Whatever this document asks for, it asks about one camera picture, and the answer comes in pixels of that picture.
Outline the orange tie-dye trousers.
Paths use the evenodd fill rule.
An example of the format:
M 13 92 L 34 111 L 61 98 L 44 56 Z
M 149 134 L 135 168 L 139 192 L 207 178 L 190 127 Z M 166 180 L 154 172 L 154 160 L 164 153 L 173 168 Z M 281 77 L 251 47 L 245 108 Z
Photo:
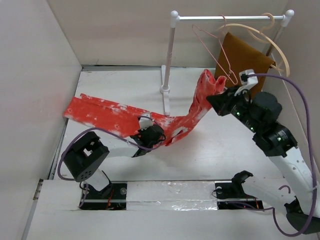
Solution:
M 212 108 L 208 96 L 223 92 L 227 77 L 214 78 L 205 69 L 199 76 L 188 113 L 166 116 L 146 109 L 97 98 L 82 93 L 73 97 L 64 111 L 67 119 L 92 128 L 102 128 L 123 138 L 133 136 L 139 129 L 159 125 L 166 137 L 163 145 L 169 146 L 186 137 Z

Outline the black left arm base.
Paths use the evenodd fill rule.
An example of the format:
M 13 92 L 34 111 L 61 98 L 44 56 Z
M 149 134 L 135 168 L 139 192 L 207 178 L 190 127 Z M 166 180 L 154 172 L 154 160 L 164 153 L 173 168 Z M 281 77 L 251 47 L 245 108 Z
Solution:
M 127 188 L 126 181 L 111 181 L 104 171 L 102 180 L 107 181 L 107 185 L 101 191 L 97 191 L 93 186 L 84 182 L 79 184 L 81 189 L 81 199 L 79 208 L 81 210 L 107 210 L 122 211 L 127 209 Z

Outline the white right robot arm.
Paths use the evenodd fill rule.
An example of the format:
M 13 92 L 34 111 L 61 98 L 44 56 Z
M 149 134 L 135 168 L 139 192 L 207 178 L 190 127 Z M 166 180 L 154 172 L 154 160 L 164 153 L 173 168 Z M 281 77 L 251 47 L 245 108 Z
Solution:
M 292 193 L 273 188 L 251 172 L 243 170 L 231 179 L 230 191 L 237 197 L 249 195 L 280 211 L 303 234 L 320 231 L 320 195 L 314 194 L 313 176 L 290 130 L 278 123 L 282 106 L 269 92 L 251 97 L 248 90 L 231 87 L 206 100 L 219 116 L 233 115 L 254 135 L 252 140 L 278 168 Z

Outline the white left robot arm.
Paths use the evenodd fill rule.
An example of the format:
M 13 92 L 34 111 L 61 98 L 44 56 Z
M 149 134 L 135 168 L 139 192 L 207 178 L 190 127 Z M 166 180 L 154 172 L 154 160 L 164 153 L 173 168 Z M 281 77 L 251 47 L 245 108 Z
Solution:
M 101 130 L 101 128 L 85 130 L 79 139 L 69 144 L 62 153 L 58 168 L 61 168 L 61 164 L 65 164 L 72 175 L 72 181 L 88 184 L 89 193 L 101 199 L 107 198 L 113 188 L 109 177 L 99 169 L 106 158 L 144 156 L 166 139 L 162 127 L 153 124 L 147 129 L 139 129 L 137 134 L 126 138 L 110 132 L 116 141 L 106 146 L 95 130 Z

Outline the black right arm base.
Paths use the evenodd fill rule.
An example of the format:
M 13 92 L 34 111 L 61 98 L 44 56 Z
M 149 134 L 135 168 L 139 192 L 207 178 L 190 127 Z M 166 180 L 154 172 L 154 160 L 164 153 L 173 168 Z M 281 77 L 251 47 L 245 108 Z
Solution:
M 234 175 L 228 181 L 216 181 L 215 189 L 211 196 L 217 199 L 219 210 L 263 210 L 264 206 L 261 200 L 245 194 L 242 184 L 253 174 L 243 170 Z

